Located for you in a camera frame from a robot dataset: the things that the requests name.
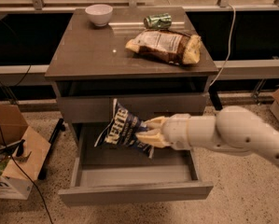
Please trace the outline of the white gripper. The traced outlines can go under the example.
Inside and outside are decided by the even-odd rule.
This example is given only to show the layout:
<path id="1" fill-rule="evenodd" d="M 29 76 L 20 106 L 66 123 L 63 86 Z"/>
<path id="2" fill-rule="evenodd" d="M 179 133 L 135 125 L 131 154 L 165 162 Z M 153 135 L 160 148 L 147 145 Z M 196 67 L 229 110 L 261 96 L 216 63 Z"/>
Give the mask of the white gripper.
<path id="1" fill-rule="evenodd" d="M 159 129 L 161 133 L 138 133 L 137 139 L 153 147 L 171 147 L 174 150 L 190 150 L 188 121 L 190 114 L 175 114 L 171 117 L 156 117 L 145 121 L 149 130 Z"/>

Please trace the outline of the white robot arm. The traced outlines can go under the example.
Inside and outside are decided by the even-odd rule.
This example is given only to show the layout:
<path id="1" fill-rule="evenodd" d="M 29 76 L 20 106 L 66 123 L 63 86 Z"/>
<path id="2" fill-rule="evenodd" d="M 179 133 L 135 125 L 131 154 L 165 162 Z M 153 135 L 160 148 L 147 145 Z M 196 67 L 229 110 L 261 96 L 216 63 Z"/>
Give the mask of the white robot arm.
<path id="1" fill-rule="evenodd" d="M 157 117 L 145 125 L 148 130 L 136 137 L 153 147 L 202 147 L 231 155 L 256 153 L 279 168 L 279 132 L 240 106 L 225 107 L 214 116 Z"/>

